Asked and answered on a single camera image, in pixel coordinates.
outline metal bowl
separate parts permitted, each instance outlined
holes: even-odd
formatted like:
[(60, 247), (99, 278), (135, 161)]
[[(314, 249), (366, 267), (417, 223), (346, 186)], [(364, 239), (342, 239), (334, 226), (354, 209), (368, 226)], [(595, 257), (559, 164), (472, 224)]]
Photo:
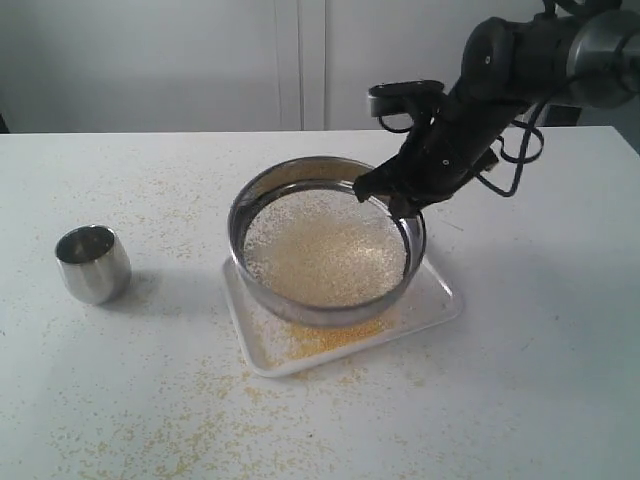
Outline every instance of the metal bowl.
[[(227, 223), (231, 255), (251, 295), (278, 317), (312, 327), (347, 327), (371, 319), (391, 307), (404, 293), (422, 263), (426, 230), (421, 214), (396, 222), (405, 244), (406, 263), (400, 283), (387, 293), (357, 305), (318, 307), (273, 292), (247, 269), (244, 243), (256, 215), (269, 203), (295, 192), (311, 189), (338, 190), (353, 194), (354, 180), (373, 167), (337, 157), (306, 157), (284, 162), (260, 173), (238, 194)], [(369, 200), (387, 210), (388, 197)]]

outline table surface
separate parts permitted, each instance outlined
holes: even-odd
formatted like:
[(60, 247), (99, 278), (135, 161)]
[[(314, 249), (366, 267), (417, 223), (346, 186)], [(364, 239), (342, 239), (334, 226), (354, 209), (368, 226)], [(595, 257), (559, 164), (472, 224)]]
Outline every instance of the table surface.
[[(229, 205), (277, 162), (378, 163), (400, 136), (0, 136), (0, 478), (637, 478), (640, 158), (610, 128), (544, 133), (513, 199), (473, 182), (425, 212), (459, 318), (282, 380), (248, 370), (224, 301)], [(110, 306), (56, 270), (87, 223), (135, 270)]]

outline metal cup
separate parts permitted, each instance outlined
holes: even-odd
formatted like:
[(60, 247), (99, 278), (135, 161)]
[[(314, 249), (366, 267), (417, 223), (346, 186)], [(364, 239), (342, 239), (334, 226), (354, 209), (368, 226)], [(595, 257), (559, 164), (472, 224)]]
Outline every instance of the metal cup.
[(101, 225), (67, 233), (56, 245), (56, 259), (67, 290), (84, 303), (112, 300), (131, 280), (131, 263), (118, 236)]

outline robotic arm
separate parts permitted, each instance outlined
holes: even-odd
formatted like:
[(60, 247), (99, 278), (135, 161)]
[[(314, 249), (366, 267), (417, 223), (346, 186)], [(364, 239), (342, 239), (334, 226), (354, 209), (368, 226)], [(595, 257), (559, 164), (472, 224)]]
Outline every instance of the robotic arm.
[[(460, 79), (448, 94), (436, 81), (378, 85), (369, 90), (371, 115), (407, 113), (413, 125), (397, 155), (362, 175), (353, 189), (360, 201), (391, 198), (394, 218), (415, 215), (453, 196), (476, 178), (496, 193), (515, 194), (532, 135), (543, 143), (535, 121), (547, 103), (613, 108), (640, 88), (640, 16), (621, 11), (621, 0), (543, 0), (545, 12), (529, 23), (490, 18), (465, 47)], [(555, 4), (571, 15), (558, 18)], [(537, 104), (528, 123), (515, 120)], [(510, 124), (524, 128), (509, 190), (483, 171), (498, 162), (491, 149)]]

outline white tray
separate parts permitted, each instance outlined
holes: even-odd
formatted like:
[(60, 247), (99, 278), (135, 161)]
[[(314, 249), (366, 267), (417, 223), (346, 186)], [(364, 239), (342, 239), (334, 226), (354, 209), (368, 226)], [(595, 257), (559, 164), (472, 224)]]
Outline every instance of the white tray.
[[(324, 338), (324, 343), (313, 343), (309, 348), (309, 339), (315, 338), (316, 333), (328, 335), (326, 331), (305, 331), (304, 335), (300, 335), (300, 329), (304, 330), (305, 327), (292, 326), (254, 300), (231, 258), (227, 259), (222, 270), (227, 304), (242, 353), (251, 369), (263, 377), (291, 375), (438, 325), (457, 317), (462, 311), (460, 295), (425, 257), (411, 285), (396, 305), (374, 320), (374, 324), (356, 327), (356, 333), (363, 337), (361, 340), (325, 350), (327, 344), (334, 345), (336, 342), (327, 341), (327, 337), (318, 337)], [(337, 336), (341, 338), (338, 343), (344, 341), (341, 333)]]

